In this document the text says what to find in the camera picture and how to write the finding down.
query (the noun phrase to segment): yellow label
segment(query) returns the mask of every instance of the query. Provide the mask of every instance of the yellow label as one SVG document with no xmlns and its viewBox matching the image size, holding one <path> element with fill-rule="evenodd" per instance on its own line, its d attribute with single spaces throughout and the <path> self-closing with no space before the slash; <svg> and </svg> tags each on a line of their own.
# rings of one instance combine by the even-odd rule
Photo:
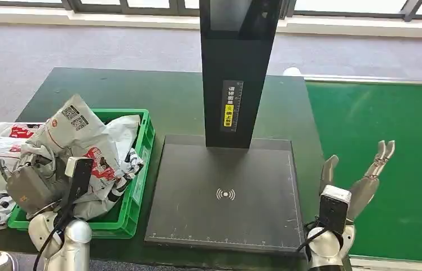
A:
<svg viewBox="0 0 422 271">
<path fill-rule="evenodd" d="M 227 104 L 225 105 L 225 127 L 231 127 L 232 124 L 232 113 L 234 112 L 234 105 L 233 104 Z"/>
</svg>

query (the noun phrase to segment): wireless symbol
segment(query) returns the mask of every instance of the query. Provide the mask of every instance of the wireless symbol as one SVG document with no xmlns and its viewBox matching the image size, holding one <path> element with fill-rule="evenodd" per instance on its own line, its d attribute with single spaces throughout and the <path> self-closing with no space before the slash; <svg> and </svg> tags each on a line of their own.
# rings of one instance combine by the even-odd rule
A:
<svg viewBox="0 0 422 271">
<path fill-rule="evenodd" d="M 217 199 L 227 198 L 230 200 L 234 200 L 235 197 L 236 197 L 236 192 L 234 192 L 234 189 L 231 189 L 229 191 L 223 191 L 221 188 L 218 188 L 218 190 L 216 190 Z"/>
</svg>

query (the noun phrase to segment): robot finger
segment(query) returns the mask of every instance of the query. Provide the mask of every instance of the robot finger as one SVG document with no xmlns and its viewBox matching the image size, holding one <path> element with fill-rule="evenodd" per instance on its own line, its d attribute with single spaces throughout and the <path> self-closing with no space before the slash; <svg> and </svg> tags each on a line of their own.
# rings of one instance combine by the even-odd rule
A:
<svg viewBox="0 0 422 271">
<path fill-rule="evenodd" d="M 374 197 L 379 187 L 378 178 L 363 177 L 349 189 L 352 196 L 347 214 L 347 220 L 354 222 L 357 216 L 365 209 Z"/>
<path fill-rule="evenodd" d="M 324 165 L 322 166 L 322 172 L 320 174 L 320 187 L 319 187 L 319 195 L 324 191 L 324 187 L 326 185 L 333 185 L 334 184 L 334 168 L 339 163 L 339 158 L 337 155 L 332 155 Z"/>
<path fill-rule="evenodd" d="M 385 144 L 385 141 L 379 141 L 377 145 L 377 154 L 374 157 L 374 161 L 372 162 L 371 166 L 365 172 L 364 176 L 369 178 L 375 178 L 379 176 L 389 158 L 394 154 L 394 150 L 395 141 L 389 141 L 387 145 Z"/>
</svg>

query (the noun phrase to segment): qr code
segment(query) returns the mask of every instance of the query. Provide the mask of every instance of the qr code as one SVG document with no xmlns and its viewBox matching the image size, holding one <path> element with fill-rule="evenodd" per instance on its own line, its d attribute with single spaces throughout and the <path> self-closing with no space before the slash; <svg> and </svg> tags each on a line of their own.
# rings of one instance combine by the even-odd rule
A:
<svg viewBox="0 0 422 271">
<path fill-rule="evenodd" d="M 69 106 L 62 110 L 61 112 L 63 116 L 65 116 L 68 120 L 73 120 L 76 116 L 80 114 L 78 110 L 74 108 L 74 106 Z"/>
<path fill-rule="evenodd" d="M 83 116 L 80 116 L 72 120 L 72 126 L 75 127 L 76 131 L 82 129 L 83 127 L 87 125 L 88 125 L 88 121 Z"/>
</svg>

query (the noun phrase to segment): black cable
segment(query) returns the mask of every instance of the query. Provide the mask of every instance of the black cable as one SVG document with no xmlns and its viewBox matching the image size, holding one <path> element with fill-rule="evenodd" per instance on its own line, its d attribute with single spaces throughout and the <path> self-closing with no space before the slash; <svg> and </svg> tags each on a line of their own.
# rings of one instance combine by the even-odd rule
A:
<svg viewBox="0 0 422 271">
<path fill-rule="evenodd" d="M 325 232 L 327 232 L 327 228 L 323 228 L 320 232 L 314 234 L 311 238 L 307 239 L 306 241 L 304 241 L 304 243 L 300 244 L 299 247 L 297 247 L 296 252 L 299 252 L 303 247 L 309 245 L 315 238 L 319 237 Z"/>
</svg>

